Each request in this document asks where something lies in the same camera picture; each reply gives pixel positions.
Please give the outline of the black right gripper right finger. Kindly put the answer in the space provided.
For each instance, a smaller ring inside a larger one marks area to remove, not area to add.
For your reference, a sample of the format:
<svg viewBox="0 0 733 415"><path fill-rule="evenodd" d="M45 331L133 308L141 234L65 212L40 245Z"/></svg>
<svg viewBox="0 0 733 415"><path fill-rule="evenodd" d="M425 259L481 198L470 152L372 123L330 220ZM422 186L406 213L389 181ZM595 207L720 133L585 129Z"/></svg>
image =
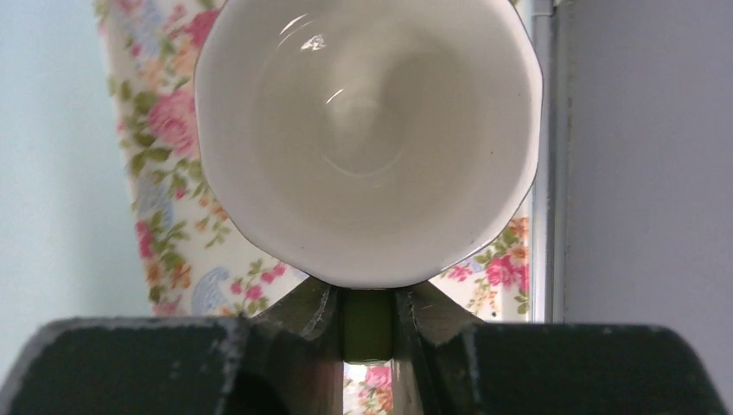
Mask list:
<svg viewBox="0 0 733 415"><path fill-rule="evenodd" d="M660 326L485 322L437 287L395 290L398 414L724 414L691 346Z"/></svg>

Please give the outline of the yellow mug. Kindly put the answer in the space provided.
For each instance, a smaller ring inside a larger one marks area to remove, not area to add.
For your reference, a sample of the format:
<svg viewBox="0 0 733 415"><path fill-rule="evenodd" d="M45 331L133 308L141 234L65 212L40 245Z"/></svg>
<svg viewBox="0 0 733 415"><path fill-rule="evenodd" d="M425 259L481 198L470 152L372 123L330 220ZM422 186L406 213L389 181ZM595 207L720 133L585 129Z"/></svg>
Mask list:
<svg viewBox="0 0 733 415"><path fill-rule="evenodd" d="M388 290L512 219L543 94L508 1L227 1L194 71L207 183L248 242L347 291L348 362L392 357Z"/></svg>

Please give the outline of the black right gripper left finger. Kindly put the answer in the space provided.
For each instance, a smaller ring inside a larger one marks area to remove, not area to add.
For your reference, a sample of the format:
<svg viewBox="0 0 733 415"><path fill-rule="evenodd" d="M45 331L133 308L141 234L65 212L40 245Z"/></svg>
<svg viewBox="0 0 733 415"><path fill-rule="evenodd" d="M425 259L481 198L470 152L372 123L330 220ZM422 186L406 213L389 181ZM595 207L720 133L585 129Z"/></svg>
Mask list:
<svg viewBox="0 0 733 415"><path fill-rule="evenodd" d="M254 317L69 318L41 327L4 414L338 414L341 292L310 278Z"/></svg>

